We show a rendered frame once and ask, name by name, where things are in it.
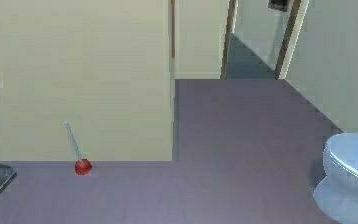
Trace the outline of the dark framed wall picture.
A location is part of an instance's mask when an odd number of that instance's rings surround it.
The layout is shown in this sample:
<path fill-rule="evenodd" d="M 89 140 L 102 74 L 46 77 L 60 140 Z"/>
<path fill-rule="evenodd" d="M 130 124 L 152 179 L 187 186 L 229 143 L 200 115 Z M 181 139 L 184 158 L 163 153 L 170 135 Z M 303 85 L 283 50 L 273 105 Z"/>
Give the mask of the dark framed wall picture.
<path fill-rule="evenodd" d="M 292 0 L 269 0 L 268 7 L 270 9 L 287 12 L 292 4 Z"/>

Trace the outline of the white toilet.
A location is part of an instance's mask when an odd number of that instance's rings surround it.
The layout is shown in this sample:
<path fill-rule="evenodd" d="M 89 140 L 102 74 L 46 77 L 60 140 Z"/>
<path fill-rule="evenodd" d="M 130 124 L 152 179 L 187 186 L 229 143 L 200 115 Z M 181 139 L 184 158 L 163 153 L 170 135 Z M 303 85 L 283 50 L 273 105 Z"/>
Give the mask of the white toilet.
<path fill-rule="evenodd" d="M 358 224 L 358 133 L 340 133 L 325 143 L 325 177 L 313 191 L 317 207 L 339 224 Z"/>

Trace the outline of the brown framed room door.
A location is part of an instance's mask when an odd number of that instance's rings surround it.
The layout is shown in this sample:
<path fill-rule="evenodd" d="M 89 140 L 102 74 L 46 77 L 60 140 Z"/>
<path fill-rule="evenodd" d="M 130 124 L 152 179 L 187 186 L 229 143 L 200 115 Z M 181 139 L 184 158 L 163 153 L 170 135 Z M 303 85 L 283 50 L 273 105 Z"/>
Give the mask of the brown framed room door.
<path fill-rule="evenodd" d="M 170 10 L 171 10 L 171 58 L 175 58 L 175 0 L 170 0 Z"/>

